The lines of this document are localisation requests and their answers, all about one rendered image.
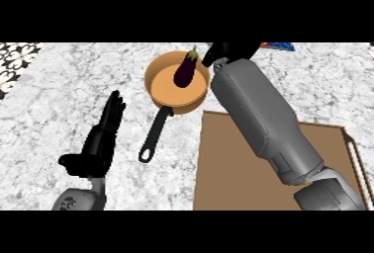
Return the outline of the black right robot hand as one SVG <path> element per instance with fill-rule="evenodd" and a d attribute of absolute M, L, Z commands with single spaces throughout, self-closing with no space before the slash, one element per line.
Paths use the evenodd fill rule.
<path fill-rule="evenodd" d="M 214 42 L 203 55 L 200 64 L 208 67 L 215 60 L 226 58 L 227 62 L 249 59 L 260 47 L 258 42 Z"/>

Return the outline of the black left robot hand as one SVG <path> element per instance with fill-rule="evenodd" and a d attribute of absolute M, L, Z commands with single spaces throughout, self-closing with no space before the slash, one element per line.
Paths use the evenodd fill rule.
<path fill-rule="evenodd" d="M 101 178 L 109 170 L 116 131 L 119 129 L 125 103 L 119 92 L 109 95 L 98 123 L 91 127 L 81 152 L 63 154 L 59 158 L 59 165 L 64 168 L 69 176 L 79 178 Z"/>

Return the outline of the purple eggplant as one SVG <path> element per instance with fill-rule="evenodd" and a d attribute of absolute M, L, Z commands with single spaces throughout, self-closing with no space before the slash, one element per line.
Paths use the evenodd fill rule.
<path fill-rule="evenodd" d="M 193 70 L 195 70 L 195 63 L 198 59 L 198 54 L 195 49 L 192 49 L 186 53 L 184 60 L 178 66 L 178 69 L 174 74 L 174 84 L 180 87 L 184 88 L 192 80 L 193 77 Z"/>

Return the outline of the brown tray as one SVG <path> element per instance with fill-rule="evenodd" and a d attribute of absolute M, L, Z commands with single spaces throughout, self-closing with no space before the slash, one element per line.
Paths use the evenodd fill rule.
<path fill-rule="evenodd" d="M 356 143 L 341 126 L 300 124 L 325 165 L 335 169 L 365 203 L 374 202 Z M 227 114 L 205 111 L 192 208 L 195 210 L 295 211 L 294 192 L 266 160 L 260 159 Z"/>

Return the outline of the blue and red packet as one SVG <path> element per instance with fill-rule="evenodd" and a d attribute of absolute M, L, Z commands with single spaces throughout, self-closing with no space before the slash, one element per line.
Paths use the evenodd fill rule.
<path fill-rule="evenodd" d="M 289 42 L 261 42 L 260 47 L 285 51 L 295 50 L 294 45 Z"/>

